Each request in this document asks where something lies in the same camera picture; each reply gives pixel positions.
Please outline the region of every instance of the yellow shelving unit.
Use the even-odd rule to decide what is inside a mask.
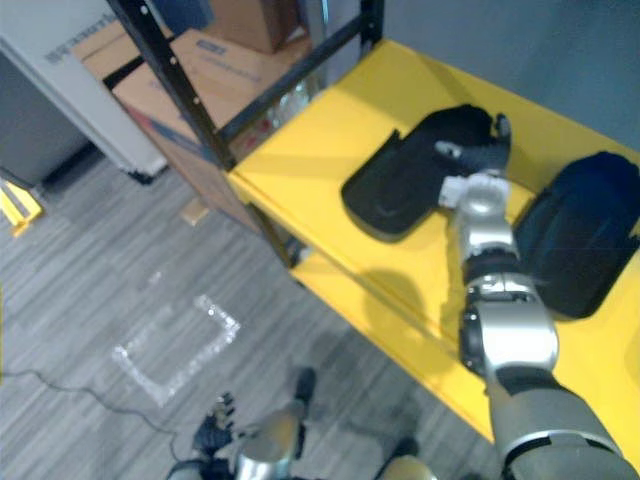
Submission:
[[[382,40],[229,179],[242,199],[315,249],[292,271],[302,283],[490,438],[482,382],[456,360],[464,290],[450,258],[447,218],[434,213],[388,244],[359,230],[340,197],[394,128],[405,134],[426,114],[463,103],[509,117],[511,219],[572,160],[608,150],[640,164],[640,154],[603,135]],[[593,317],[557,326],[558,379],[587,400],[640,468],[640,256]]]

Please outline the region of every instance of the gray carpet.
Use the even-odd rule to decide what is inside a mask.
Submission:
[[[179,431],[185,458],[218,394],[233,392],[236,422],[247,424],[284,404],[296,368],[311,365],[317,396],[295,474],[371,478],[394,443],[413,433],[441,479],[497,477],[491,445],[298,286],[265,242],[218,213],[195,228],[181,220],[192,193],[176,174],[142,187],[107,161],[84,170],[44,192],[47,215],[22,237],[12,239],[0,224],[5,369],[36,368],[58,384],[88,385],[114,405],[140,409]],[[179,323],[181,344],[200,345],[193,301],[203,294],[241,329],[159,408],[111,351],[167,316]],[[146,354],[162,378],[181,365],[175,351],[167,361],[161,342]],[[182,354],[187,362],[194,352]],[[3,380],[5,479],[162,479],[172,465],[168,440],[86,394],[55,393],[33,377]]]

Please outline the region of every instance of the black cable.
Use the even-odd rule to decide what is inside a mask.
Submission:
[[[47,388],[49,388],[50,390],[53,390],[54,392],[86,393],[86,394],[92,396],[96,400],[96,402],[98,402],[100,405],[102,405],[102,407],[105,410],[108,410],[110,412],[116,413],[118,415],[133,415],[133,416],[141,418],[144,421],[144,423],[146,423],[149,426],[149,428],[154,430],[156,433],[161,433],[163,435],[168,435],[168,436],[171,437],[171,440],[169,441],[169,450],[171,451],[171,456],[173,457],[173,459],[176,462],[180,461],[180,459],[178,458],[178,455],[176,455],[175,446],[174,446],[174,442],[175,442],[176,438],[178,437],[178,432],[176,432],[175,430],[167,430],[167,429],[164,429],[162,427],[158,427],[151,420],[149,420],[149,417],[147,417],[144,413],[142,413],[139,410],[136,410],[136,409],[133,409],[133,408],[114,407],[113,405],[111,405],[107,401],[105,401],[93,389],[91,389],[89,387],[62,387],[60,385],[56,385],[56,384],[48,381],[46,378],[44,378],[42,373],[40,373],[37,370],[33,370],[31,368],[28,368],[26,370],[22,370],[20,372],[10,372],[10,371],[6,371],[6,370],[2,372],[2,376],[3,377],[18,378],[18,377],[25,377],[27,375],[33,375],[38,380],[40,380],[40,382],[42,382]]]

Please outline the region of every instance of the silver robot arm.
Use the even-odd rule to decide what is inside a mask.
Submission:
[[[481,155],[492,154],[487,148]],[[474,156],[446,142],[437,142],[436,149],[454,159]],[[519,268],[505,219],[509,184],[502,171],[508,148],[502,159],[504,143],[493,154],[484,172],[447,178],[440,204],[455,211],[467,291],[460,358],[486,382],[503,476],[637,480],[587,403],[553,377],[558,336],[531,278]]]

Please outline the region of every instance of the cardboard box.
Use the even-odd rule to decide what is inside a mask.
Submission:
[[[299,25],[296,0],[210,0],[225,39],[260,52],[275,52]]]
[[[165,37],[173,36],[171,30],[161,27]],[[82,62],[96,79],[105,79],[122,67],[140,57],[140,51],[122,24],[115,21],[91,35],[72,49],[73,54]]]
[[[218,127],[284,74],[311,49],[308,37],[295,40],[275,55],[188,30],[171,43],[189,80]],[[113,90],[139,122],[182,149],[205,158],[195,133],[182,118],[151,69],[141,65]],[[236,139],[231,147],[242,158],[271,133],[266,120]]]
[[[138,120],[138,125],[166,155],[169,164],[191,185],[209,209],[220,210],[259,232],[218,167],[158,133],[144,116],[134,116],[134,119]]]

